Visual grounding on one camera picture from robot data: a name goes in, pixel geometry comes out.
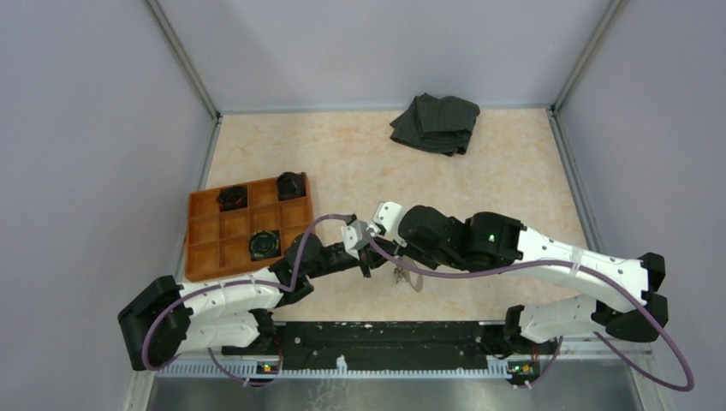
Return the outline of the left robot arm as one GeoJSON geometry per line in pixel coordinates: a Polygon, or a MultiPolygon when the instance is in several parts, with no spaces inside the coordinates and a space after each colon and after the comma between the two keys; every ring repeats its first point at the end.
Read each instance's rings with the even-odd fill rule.
{"type": "Polygon", "coordinates": [[[157,371],[180,354],[227,346],[263,354],[275,340],[272,309],[310,295],[315,277],[355,267],[369,273],[395,251],[387,240],[325,246],[314,233],[301,234],[282,258],[257,271],[203,283],[158,277],[117,315],[130,365],[157,371]]]}

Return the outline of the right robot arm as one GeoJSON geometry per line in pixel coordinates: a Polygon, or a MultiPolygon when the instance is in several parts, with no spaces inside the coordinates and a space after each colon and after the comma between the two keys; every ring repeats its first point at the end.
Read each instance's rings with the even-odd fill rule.
{"type": "Polygon", "coordinates": [[[495,270],[576,291],[563,300],[509,308],[502,340],[514,353],[587,332],[651,343],[659,336],[656,328],[669,321],[668,300],[658,293],[664,257],[656,253],[612,257],[557,241],[495,212],[460,221],[424,205],[400,212],[392,233],[414,260],[431,268],[495,270]]]}

